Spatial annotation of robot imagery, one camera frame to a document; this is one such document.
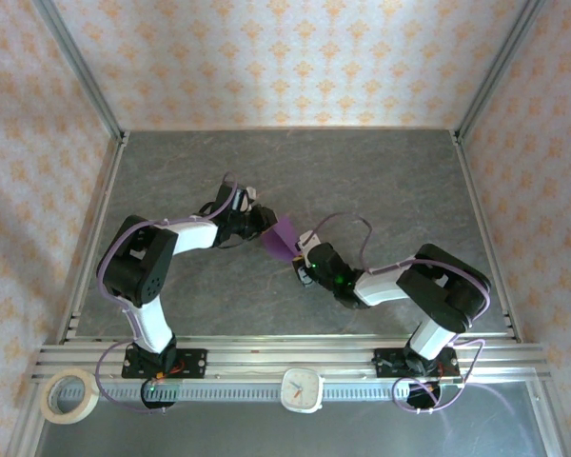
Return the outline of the purple paper sheet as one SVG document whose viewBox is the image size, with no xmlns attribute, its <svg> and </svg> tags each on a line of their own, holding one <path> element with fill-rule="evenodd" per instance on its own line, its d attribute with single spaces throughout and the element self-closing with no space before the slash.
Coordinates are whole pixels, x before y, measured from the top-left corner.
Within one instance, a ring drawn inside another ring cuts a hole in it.
<svg viewBox="0 0 571 457">
<path fill-rule="evenodd" d="M 287 216 L 281 217 L 274 226 L 261 235 L 261 241 L 267 253 L 287 263 L 299 255 L 298 239 L 297 231 Z"/>
</svg>

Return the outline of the white square clock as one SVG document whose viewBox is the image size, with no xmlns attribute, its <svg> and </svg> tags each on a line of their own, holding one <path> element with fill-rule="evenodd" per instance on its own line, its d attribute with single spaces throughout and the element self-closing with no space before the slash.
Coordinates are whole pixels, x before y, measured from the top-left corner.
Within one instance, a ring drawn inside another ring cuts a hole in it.
<svg viewBox="0 0 571 457">
<path fill-rule="evenodd" d="M 280 402 L 294 413 L 311 414 L 323 406 L 325 378 L 309 368 L 290 368 L 282 378 Z"/>
</svg>

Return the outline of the grey metal shelf panel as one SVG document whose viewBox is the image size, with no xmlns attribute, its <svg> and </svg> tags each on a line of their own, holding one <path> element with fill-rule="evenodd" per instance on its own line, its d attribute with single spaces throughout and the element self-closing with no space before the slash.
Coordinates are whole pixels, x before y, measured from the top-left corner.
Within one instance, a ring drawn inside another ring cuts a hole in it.
<svg viewBox="0 0 571 457">
<path fill-rule="evenodd" d="M 100 403 L 82 422 L 47 423 L 34 457 L 548 457 L 524 384 L 465 388 L 432 415 L 390 402 L 187 403 L 142 415 Z"/>
</svg>

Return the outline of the beige masking tape roll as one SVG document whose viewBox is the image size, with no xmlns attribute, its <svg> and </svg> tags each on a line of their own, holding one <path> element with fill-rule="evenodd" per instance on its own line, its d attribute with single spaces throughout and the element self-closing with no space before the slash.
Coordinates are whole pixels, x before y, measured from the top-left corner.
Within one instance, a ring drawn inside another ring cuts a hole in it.
<svg viewBox="0 0 571 457">
<path fill-rule="evenodd" d="M 80 368 L 67 368 L 46 383 L 40 410 L 53 424 L 72 425 L 87 418 L 98 401 L 99 389 L 94 377 Z"/>
</svg>

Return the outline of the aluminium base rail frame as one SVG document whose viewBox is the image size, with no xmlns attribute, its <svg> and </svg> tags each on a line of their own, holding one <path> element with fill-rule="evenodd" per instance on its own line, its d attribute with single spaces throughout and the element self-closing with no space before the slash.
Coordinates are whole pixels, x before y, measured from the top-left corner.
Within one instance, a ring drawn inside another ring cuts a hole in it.
<svg viewBox="0 0 571 457">
<path fill-rule="evenodd" d="M 479 358 L 473 343 L 457 350 L 462 373 L 470 369 L 472 382 L 502 383 L 547 379 L 550 368 L 539 344 L 517 343 L 511 338 L 486 335 L 486 346 Z M 371 363 L 377 348 L 401 348 L 404 339 L 376 335 L 260 336 L 260 337 L 182 337 L 180 348 L 207 351 L 206 377 L 226 381 L 274 381 L 288 368 L 310 368 L 328 381 L 370 381 L 375 378 Z M 66 368 L 93 372 L 110 341 L 76 338 L 63 345 L 41 347 L 31 368 L 31 378 L 45 381 Z"/>
</svg>

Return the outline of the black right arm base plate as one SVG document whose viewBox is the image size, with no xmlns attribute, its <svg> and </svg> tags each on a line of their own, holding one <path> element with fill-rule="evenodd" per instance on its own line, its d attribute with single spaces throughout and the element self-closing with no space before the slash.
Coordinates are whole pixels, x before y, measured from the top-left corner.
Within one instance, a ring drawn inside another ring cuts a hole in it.
<svg viewBox="0 0 571 457">
<path fill-rule="evenodd" d="M 461 376 L 454 348 L 443 348 L 434 359 L 424 359 L 410 348 L 376 348 L 371 363 L 378 378 Z"/>
</svg>

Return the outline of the aluminium side rail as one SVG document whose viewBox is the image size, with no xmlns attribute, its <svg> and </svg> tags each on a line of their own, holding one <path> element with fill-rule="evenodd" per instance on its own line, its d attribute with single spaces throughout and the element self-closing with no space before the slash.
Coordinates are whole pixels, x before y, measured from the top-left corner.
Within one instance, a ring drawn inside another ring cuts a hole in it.
<svg viewBox="0 0 571 457">
<path fill-rule="evenodd" d="M 82 231 L 72 257 L 64 289 L 64 309 L 54 337 L 54 342 L 58 345 L 63 345 L 68 340 L 70 321 L 77 321 L 80 316 L 80 309 L 87 295 L 89 279 L 94 272 L 94 257 L 106 217 L 109 197 L 129 136 L 130 132 L 126 130 L 116 139 L 108 141 L 107 152 L 83 220 Z"/>
<path fill-rule="evenodd" d="M 449 135 L 451 137 L 454 149 L 457 153 L 457 157 L 462 168 L 463 179 L 466 183 L 471 204 L 479 226 L 483 247 L 486 252 L 493 279 L 493 290 L 499 298 L 501 315 L 507 327 L 507 335 L 514 339 L 517 343 L 521 343 L 523 338 L 520 335 L 518 316 L 516 315 L 516 311 L 512 308 L 510 293 L 507 284 L 504 281 L 501 265 L 495 250 L 493 239 L 491 237 L 489 225 L 487 223 L 486 214 L 482 207 L 480 193 L 472 176 L 472 169 L 465 156 L 463 142 L 455 130 L 451 130 Z"/>
</svg>

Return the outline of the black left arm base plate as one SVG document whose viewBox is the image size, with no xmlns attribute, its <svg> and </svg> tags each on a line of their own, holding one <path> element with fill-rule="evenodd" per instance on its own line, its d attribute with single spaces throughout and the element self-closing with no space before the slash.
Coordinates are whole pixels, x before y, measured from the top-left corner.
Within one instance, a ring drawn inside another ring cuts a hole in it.
<svg viewBox="0 0 571 457">
<path fill-rule="evenodd" d="M 141 350 L 127 348 L 121 376 L 124 379 L 203 379 L 207 368 L 207 350 L 176 348 L 166 363 L 159 362 L 155 354 L 145 355 Z"/>
</svg>

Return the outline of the aluminium corner post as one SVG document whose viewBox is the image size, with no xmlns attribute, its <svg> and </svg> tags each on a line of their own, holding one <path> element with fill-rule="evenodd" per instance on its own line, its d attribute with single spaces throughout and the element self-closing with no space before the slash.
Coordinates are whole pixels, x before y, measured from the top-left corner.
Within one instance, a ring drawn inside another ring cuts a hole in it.
<svg viewBox="0 0 571 457">
<path fill-rule="evenodd" d="M 31 0 L 31 2 L 41 15 L 61 53 L 68 61 L 70 68 L 82 86 L 83 92 L 96 110 L 104 127 L 111 137 L 117 141 L 123 141 L 126 138 L 126 132 L 120 127 L 54 1 Z"/>
<path fill-rule="evenodd" d="M 453 131 L 454 138 L 459 145 L 463 145 L 471 134 L 545 3 L 546 0 L 524 0 L 521 11 L 505 35 L 505 39 L 475 92 L 462 121 Z"/>
</svg>

